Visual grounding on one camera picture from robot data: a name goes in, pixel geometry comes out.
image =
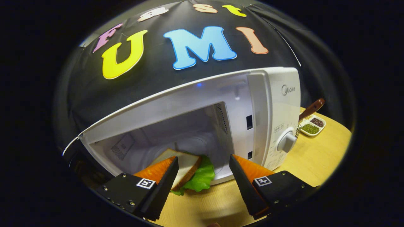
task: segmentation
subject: wooden spoon handle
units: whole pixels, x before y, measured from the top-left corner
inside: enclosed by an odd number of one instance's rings
[[[303,111],[303,113],[300,114],[299,122],[303,118],[308,117],[308,116],[314,114],[315,112],[317,112],[324,105],[325,102],[326,101],[324,99],[317,99],[317,101],[312,103],[309,107],[306,108],[305,111]]]

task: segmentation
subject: bowl of beans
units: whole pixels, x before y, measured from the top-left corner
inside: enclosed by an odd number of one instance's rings
[[[323,128],[326,126],[326,121],[318,117],[317,115],[312,114],[308,117],[305,117],[300,125],[302,126],[300,131],[312,137],[323,130]]]

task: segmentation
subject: foam letter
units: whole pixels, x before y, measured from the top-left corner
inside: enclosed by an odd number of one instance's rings
[[[121,42],[111,46],[102,54],[102,74],[106,79],[115,79],[136,65],[143,55],[143,35],[146,32],[147,30],[143,30],[126,39],[130,41],[130,55],[125,61],[119,64],[116,62],[116,52],[118,51],[118,47],[121,46]]]
[[[202,12],[202,13],[217,13],[217,10],[213,8],[213,6],[206,5],[206,4],[195,4],[193,5],[195,10]]]
[[[107,38],[113,36],[115,34],[116,29],[121,27],[122,25],[123,23],[120,23],[117,26],[108,30],[106,33],[100,35],[100,37],[98,38],[98,43],[95,46],[95,49],[93,50],[93,53],[98,49],[100,49],[100,47],[104,46],[108,42]]]
[[[173,44],[175,57],[173,67],[176,70],[185,69],[196,64],[195,58],[189,56],[187,49],[192,51],[204,62],[209,60],[210,46],[213,46],[213,59],[217,61],[234,59],[236,52],[232,51],[223,35],[223,28],[208,26],[203,29],[202,37],[198,38],[185,29],[167,32],[163,35],[169,38]]]
[[[254,34],[254,30],[249,27],[236,27],[236,29],[242,32],[251,44],[251,51],[256,54],[267,54],[268,49],[266,49],[262,43],[259,41],[257,36]]]
[[[222,6],[222,7],[227,8],[234,15],[237,15],[237,16],[240,16],[240,17],[246,17],[247,16],[244,13],[240,13],[239,11],[241,11],[241,9],[236,8],[234,6],[227,5],[227,6]]]
[[[151,11],[149,11],[149,12],[147,12],[147,13],[142,14],[142,15],[140,16],[140,18],[139,18],[137,21],[138,21],[138,22],[142,22],[142,21],[147,20],[147,19],[149,19],[149,18],[152,18],[152,17],[154,17],[154,16],[163,14],[163,13],[165,13],[165,12],[167,12],[167,11],[168,11],[168,9],[166,9],[166,8],[164,8],[164,7],[156,8],[156,9],[154,9],[154,10],[151,10]]]

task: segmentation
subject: lettuce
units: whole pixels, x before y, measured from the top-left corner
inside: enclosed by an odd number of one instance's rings
[[[202,155],[202,162],[199,168],[195,171],[195,174],[191,179],[185,183],[178,191],[172,191],[175,195],[184,195],[186,189],[191,189],[194,191],[202,191],[203,189],[210,188],[210,181],[215,177],[215,168],[213,167],[210,159]]]

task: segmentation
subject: white dish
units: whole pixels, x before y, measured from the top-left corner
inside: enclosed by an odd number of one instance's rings
[[[322,127],[320,127],[320,126],[310,122],[313,118],[319,119],[320,121],[323,122],[324,125]],[[302,122],[300,123],[300,125],[302,127],[305,126],[306,124],[310,124],[312,126],[315,126],[315,127],[319,128],[319,130],[318,130],[318,132],[316,134],[311,134],[311,133],[308,133],[308,132],[304,131],[303,129],[300,129],[300,131],[303,132],[304,134],[306,134],[306,135],[308,135],[310,137],[313,137],[313,136],[316,136],[317,134],[319,134],[324,129],[324,127],[326,126],[326,121],[324,119],[320,118],[319,116],[312,114],[312,115],[310,115],[308,117],[303,118]]]

